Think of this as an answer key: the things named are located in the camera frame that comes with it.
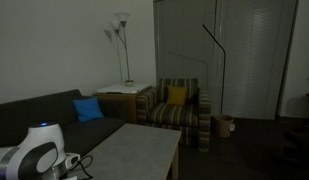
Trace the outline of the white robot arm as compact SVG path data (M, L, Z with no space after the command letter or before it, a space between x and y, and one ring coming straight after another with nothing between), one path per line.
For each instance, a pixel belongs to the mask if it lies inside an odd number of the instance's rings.
M0 148L0 180L60 180L79 160L65 152L58 124L41 123L18 146Z

